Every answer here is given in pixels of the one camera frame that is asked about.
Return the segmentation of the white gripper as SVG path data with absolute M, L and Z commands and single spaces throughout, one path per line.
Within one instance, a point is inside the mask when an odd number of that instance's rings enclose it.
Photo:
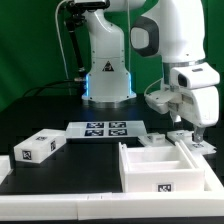
M 175 97 L 168 102 L 173 126 L 182 128 L 181 118 L 194 124 L 193 141 L 203 141 L 204 129 L 217 123 L 219 74 L 208 64 L 174 67 L 170 71 L 170 86 Z

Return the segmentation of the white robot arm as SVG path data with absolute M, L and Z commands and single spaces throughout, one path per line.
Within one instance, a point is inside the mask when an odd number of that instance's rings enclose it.
M 82 100 L 96 107 L 116 107 L 136 97 L 125 68 L 124 34 L 104 17 L 125 9 L 125 0 L 62 0 L 71 17 L 69 34 L 88 27 L 92 66 L 79 72 L 84 81 Z M 143 57 L 162 57 L 160 89 L 144 94 L 150 108 L 170 114 L 175 123 L 194 125 L 192 140 L 203 141 L 204 130 L 218 121 L 219 74 L 205 61 L 204 13 L 201 0 L 158 0 L 130 29 L 132 48 Z

